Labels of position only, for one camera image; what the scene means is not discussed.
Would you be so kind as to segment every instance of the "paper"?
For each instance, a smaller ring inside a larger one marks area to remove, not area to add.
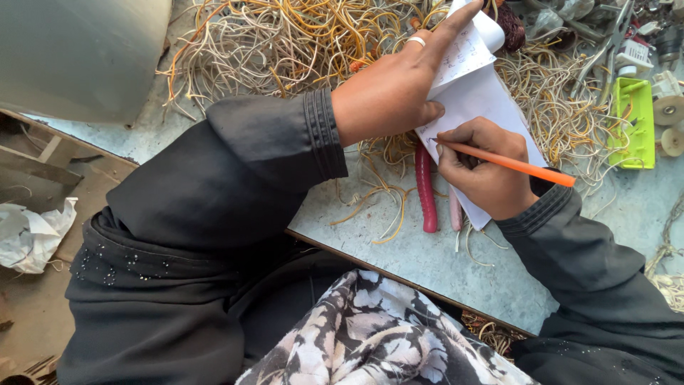
[[[40,215],[26,207],[0,205],[0,264],[21,273],[39,274],[76,219],[78,198],[66,198],[64,211]]]
[[[451,3],[447,17],[465,4],[464,0],[455,0]],[[494,60],[496,57],[484,44],[475,24],[471,21],[447,49],[427,98],[433,99],[459,77],[480,69],[494,62]]]
[[[529,135],[527,121],[522,111],[504,87],[494,71],[494,64],[489,64],[461,77],[433,99],[444,105],[446,113],[439,120],[417,128],[416,132],[435,162],[438,162],[439,156],[436,143],[432,138],[437,137],[438,132],[457,128],[461,123],[483,116],[508,131],[524,136],[527,142],[529,163],[540,167],[547,166],[544,157]],[[476,230],[483,228],[491,219],[489,214],[475,206],[458,189],[454,188],[454,190],[473,227]]]

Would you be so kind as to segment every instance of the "lime green plastic part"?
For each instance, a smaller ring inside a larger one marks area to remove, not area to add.
[[[614,136],[608,138],[608,148],[619,148],[627,145],[626,149],[617,150],[608,157],[611,165],[618,164],[623,169],[652,169],[655,166],[655,128],[653,123],[653,96],[650,93],[648,80],[619,77],[613,86],[613,107],[611,114],[622,117],[632,110],[626,121],[632,123],[618,123],[612,129]]]

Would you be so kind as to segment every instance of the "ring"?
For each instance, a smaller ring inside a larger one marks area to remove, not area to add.
[[[421,43],[421,45],[422,45],[423,47],[425,46],[425,40],[423,40],[423,39],[421,39],[421,38],[419,38],[419,37],[417,37],[417,36],[414,36],[414,37],[412,37],[412,38],[408,38],[408,40],[407,40],[406,42],[410,42],[410,41],[419,42],[419,43]]]

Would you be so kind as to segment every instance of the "orange pen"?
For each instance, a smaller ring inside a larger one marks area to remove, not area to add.
[[[435,138],[434,141],[440,145],[447,146],[454,151],[467,153],[468,155],[475,156],[476,158],[484,159],[488,162],[496,163],[500,166],[508,167],[509,169],[520,171],[521,173],[526,173],[528,175],[545,179],[553,183],[558,183],[562,186],[572,187],[575,184],[574,177],[543,169],[539,166],[533,166],[532,164],[521,162],[520,160],[507,158],[505,156],[497,155],[482,149],[476,149],[475,147],[463,145],[462,143],[449,143],[437,138]]]

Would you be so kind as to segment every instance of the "black garment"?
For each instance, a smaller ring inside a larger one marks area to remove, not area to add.
[[[60,383],[234,381],[249,317],[279,319],[271,306],[287,300],[310,305],[262,294],[303,293],[347,268],[298,262],[302,250],[281,234],[310,187],[346,175],[330,91],[216,103],[83,226]],[[684,379],[684,316],[643,276],[644,257],[581,218],[572,189],[534,188],[541,199],[497,225],[560,308],[539,338],[514,347],[517,365],[546,385]],[[247,350],[253,361],[264,348]]]

